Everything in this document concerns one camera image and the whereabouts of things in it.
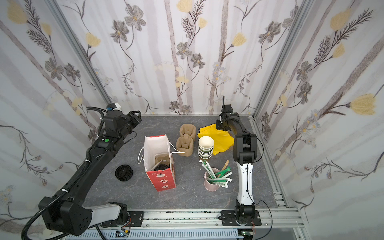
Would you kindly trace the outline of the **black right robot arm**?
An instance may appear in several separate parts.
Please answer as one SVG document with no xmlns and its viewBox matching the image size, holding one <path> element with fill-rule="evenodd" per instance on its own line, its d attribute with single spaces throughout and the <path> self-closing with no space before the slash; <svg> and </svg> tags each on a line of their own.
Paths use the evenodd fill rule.
<svg viewBox="0 0 384 240">
<path fill-rule="evenodd" d="M 252 172 L 257 157 L 257 136 L 246 129 L 238 113 L 223 98 L 220 119 L 216 121 L 219 131 L 231 131 L 234 134 L 233 159 L 239 174 L 239 193 L 235 211 L 246 215 L 255 210 L 252 191 Z"/>
</svg>

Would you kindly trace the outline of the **black plastic cup lid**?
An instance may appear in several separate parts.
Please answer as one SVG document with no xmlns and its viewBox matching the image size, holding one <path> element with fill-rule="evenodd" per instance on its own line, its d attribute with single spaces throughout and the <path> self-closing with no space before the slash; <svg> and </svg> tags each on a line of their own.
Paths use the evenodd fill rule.
<svg viewBox="0 0 384 240">
<path fill-rule="evenodd" d="M 157 167 L 155 167 L 155 171 L 164 171 L 169 168 L 169 165 L 167 164 L 159 164 Z"/>
</svg>

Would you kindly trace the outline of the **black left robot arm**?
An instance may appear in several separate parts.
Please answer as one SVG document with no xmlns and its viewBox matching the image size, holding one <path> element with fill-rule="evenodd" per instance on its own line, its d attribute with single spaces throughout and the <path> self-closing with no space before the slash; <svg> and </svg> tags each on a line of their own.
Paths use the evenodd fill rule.
<svg viewBox="0 0 384 240">
<path fill-rule="evenodd" d="M 86 157 L 71 179 L 52 197 L 44 197 L 39 203 L 39 211 L 24 226 L 21 238 L 28 240 L 28 231 L 32 224 L 42 217 L 46 228 L 60 232 L 55 238 L 67 235 L 79 236 L 87 229 L 100 224 L 113 223 L 117 226 L 129 222 L 127 206 L 120 203 L 84 208 L 85 198 L 100 173 L 126 144 L 130 135 L 141 121 L 140 111 L 124 114 L 116 104 L 106 109 L 88 107 L 90 111 L 101 114 L 99 137 L 86 150 Z"/>
</svg>

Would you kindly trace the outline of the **red white paper gift bag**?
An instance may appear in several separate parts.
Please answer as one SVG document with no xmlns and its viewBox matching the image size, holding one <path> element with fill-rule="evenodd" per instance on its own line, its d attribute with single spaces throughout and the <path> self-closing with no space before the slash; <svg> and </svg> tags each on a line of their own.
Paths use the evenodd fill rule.
<svg viewBox="0 0 384 240">
<path fill-rule="evenodd" d="M 138 164 L 144 163 L 146 175 L 158 192 L 176 187 L 173 154 L 180 153 L 167 135 L 145 137 Z"/>
</svg>

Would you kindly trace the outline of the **single brown pulp cup carrier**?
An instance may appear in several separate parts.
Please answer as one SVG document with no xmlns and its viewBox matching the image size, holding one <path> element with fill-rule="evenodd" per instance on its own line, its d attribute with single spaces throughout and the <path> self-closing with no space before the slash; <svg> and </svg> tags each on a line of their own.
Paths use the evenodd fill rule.
<svg viewBox="0 0 384 240">
<path fill-rule="evenodd" d="M 170 156 L 168 154 L 162 154 L 155 157 L 155 165 L 151 168 L 152 171 L 155 171 L 155 167 L 159 164 L 167 164 L 170 167 Z"/>
</svg>

